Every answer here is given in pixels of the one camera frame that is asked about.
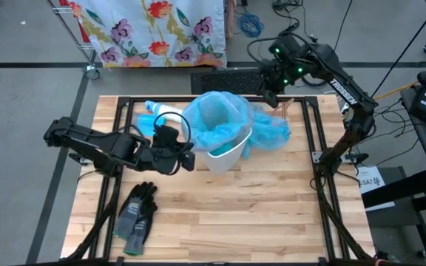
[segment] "metal rack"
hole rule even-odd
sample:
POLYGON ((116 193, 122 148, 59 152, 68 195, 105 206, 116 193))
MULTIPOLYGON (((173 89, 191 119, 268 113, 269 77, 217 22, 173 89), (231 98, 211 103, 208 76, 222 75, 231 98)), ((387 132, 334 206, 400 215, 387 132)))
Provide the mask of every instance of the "metal rack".
POLYGON ((72 38, 72 40, 77 45, 77 48, 80 50, 80 52, 83 54, 83 56, 87 60, 87 65, 84 67, 84 71, 87 74, 87 78, 91 80, 95 80, 97 78, 100 78, 100 72, 96 69, 96 65, 91 55, 88 55, 86 51, 90 51, 91 54, 95 52, 93 49, 93 45, 89 42, 87 34, 84 32, 83 28, 80 26, 81 31, 81 37, 83 39, 84 44, 82 44, 73 31, 70 29, 64 18, 61 14, 73 14, 72 8, 69 6, 69 2, 67 0, 58 0, 59 5, 56 6, 53 4, 52 0, 47 0, 48 5, 50 6, 50 9, 53 11, 53 13, 57 16, 58 20, 62 23, 65 30, 67 30, 68 34, 72 38))

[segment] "white bucket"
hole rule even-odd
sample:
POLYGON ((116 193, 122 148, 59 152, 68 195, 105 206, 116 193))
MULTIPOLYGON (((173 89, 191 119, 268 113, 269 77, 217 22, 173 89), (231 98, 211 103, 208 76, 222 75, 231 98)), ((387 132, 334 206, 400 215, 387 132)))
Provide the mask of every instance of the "white bucket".
POLYGON ((223 174, 231 169, 231 167, 233 167, 240 159, 244 146, 246 146, 246 141, 251 136, 251 133, 252 129, 249 129, 249 134, 246 137, 242 140, 236 140, 236 143, 238 141, 240 142, 233 149, 230 149, 222 155, 214 156, 209 152, 198 152, 197 156, 205 162, 206 167, 210 169, 210 172, 213 174, 223 174))

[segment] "black keyboard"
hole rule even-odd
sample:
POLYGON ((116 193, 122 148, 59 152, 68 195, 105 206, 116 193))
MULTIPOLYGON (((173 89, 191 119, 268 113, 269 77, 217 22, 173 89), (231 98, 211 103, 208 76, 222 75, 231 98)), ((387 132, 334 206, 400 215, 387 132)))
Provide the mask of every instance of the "black keyboard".
POLYGON ((193 95, 211 91, 255 95, 263 79, 256 69, 242 69, 192 73, 190 81, 193 95))

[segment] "blue cable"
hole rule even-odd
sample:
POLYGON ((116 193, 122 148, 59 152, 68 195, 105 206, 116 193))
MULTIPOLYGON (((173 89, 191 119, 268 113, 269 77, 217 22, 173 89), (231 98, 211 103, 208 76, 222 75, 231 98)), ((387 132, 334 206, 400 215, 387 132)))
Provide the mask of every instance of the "blue cable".
POLYGON ((244 13, 235 11, 236 14, 241 15, 241 17, 237 19, 237 27, 241 30, 239 33, 244 33, 244 35, 249 38, 257 38, 264 30, 264 24, 260 22, 258 16, 251 14, 245 7, 244 11, 244 13))

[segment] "black metal frame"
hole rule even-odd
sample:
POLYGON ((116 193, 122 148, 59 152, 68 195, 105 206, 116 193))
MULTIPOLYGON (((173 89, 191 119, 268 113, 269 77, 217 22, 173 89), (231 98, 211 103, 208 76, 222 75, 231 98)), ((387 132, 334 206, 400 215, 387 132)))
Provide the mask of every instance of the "black metal frame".
MULTIPOLYGON (((132 120, 132 116, 133 116, 133 107, 134 104, 137 102, 145 102, 146 100, 154 100, 157 102, 189 102, 194 100, 196 97, 195 96, 149 96, 149 97, 144 97, 144 96, 140 96, 140 97, 119 97, 118 102, 117 102, 117 106, 116 106, 116 113, 115 113, 115 121, 113 123, 113 131, 118 129, 120 126, 120 122, 121 122, 121 113, 123 111, 124 107, 127 107, 127 112, 126 112, 126 122, 125 122, 125 132, 129 130, 128 125, 131 123, 132 120)), ((302 113, 303 113, 303 119, 304 119, 304 123, 305 123, 305 131, 307 134, 307 140, 308 140, 308 147, 310 149, 310 158, 311 158, 311 162, 314 166, 314 177, 315 177, 315 187, 317 188, 317 196, 325 196, 325 192, 323 190, 323 187, 320 185, 321 183, 321 177, 318 175, 317 171, 316 171, 316 163, 314 163, 313 157, 312 157, 312 152, 316 151, 315 149, 315 142, 314 142, 314 134, 313 134, 313 130, 311 127, 311 121, 310 121, 310 115, 308 112, 308 107, 310 106, 313 109, 314 112, 314 119, 317 125, 317 134, 319 137, 319 144, 320 144, 320 148, 322 150, 326 149, 326 140, 325 140, 325 132, 323 130, 323 125, 322 125, 322 119, 320 116, 320 110, 319 110, 319 104, 318 104, 318 100, 317 97, 290 97, 290 96, 278 96, 279 101, 282 102, 286 102, 290 99, 294 99, 294 102, 300 102, 301 107, 302 107, 302 113)), ((258 96, 248 96, 246 97, 247 100, 249 100, 250 102, 262 102, 263 98, 262 97, 258 97, 258 96)), ((118 204, 118 198, 119 198, 119 191, 121 189, 121 179, 122 179, 122 174, 120 174, 119 176, 115 177, 115 184, 113 187, 113 194, 112 197, 115 198, 115 205, 117 206, 118 204)), ((107 198, 107 193, 108 193, 108 185, 109 185, 109 181, 110 181, 110 177, 103 177, 103 182, 101 184, 101 190, 100 190, 100 197, 98 200, 98 207, 97 207, 97 211, 96 211, 96 217, 99 218, 99 216, 101 215, 101 212, 104 209, 105 203, 106 203, 106 198, 107 198)), ((331 204, 333 205, 333 209, 335 214, 339 217, 339 219, 341 219, 341 211, 339 209, 339 200, 338 200, 338 196, 337 196, 337 191, 336 191, 336 187, 334 184, 334 180, 332 177, 327 178, 326 180, 328 182, 328 187, 330 188, 330 198, 331 198, 331 204)), ((327 248, 327 253, 328 253, 328 258, 329 259, 335 259, 336 258, 336 254, 335 254, 335 250, 334 250, 334 245, 333 245, 333 239, 332 239, 332 235, 331 235, 331 227, 330 227, 330 222, 328 219, 328 216, 326 214, 326 212, 324 212, 324 210, 322 208, 320 208, 320 214, 322 217, 322 227, 323 227, 323 233, 325 235, 325 243, 326 243, 326 248, 327 248)), ((90 246, 89 249, 89 255, 88 255, 88 259, 100 259, 101 261, 107 261, 109 260, 109 254, 111 251, 111 243, 112 243, 112 230, 114 228, 114 224, 115 224, 115 215, 116 215, 116 211, 113 211, 110 216, 109 216, 109 220, 108 220, 108 228, 107 228, 107 232, 106 232, 106 239, 105 239, 105 243, 104 243, 104 249, 103 249, 103 256, 101 258, 96 258, 96 253, 97 253, 97 246, 98 246, 98 237, 96 237, 93 241, 93 243, 90 246)), ((341 235, 339 235, 339 244, 340 244, 340 248, 342 251, 342 257, 343 259, 350 259, 350 255, 349 255, 349 251, 348 251, 348 247, 345 243, 345 240, 342 238, 341 235)), ((323 259, 319 259, 317 258, 317 260, 319 262, 323 262, 323 259)), ((116 262, 116 263, 112 263, 113 265, 144 265, 144 266, 164 266, 167 262, 156 262, 156 263, 138 263, 138 262, 116 262)), ((170 263, 169 265, 187 265, 186 263, 170 263)), ((243 266, 243 265, 254 265, 254 266, 272 266, 272 265, 303 265, 303 266, 312 266, 312 265, 317 265, 317 262, 311 262, 311 263, 227 263, 228 265, 236 265, 236 266, 243 266)), ((189 266, 195 266, 195 265, 202 265, 204 266, 205 263, 188 263, 189 266)))

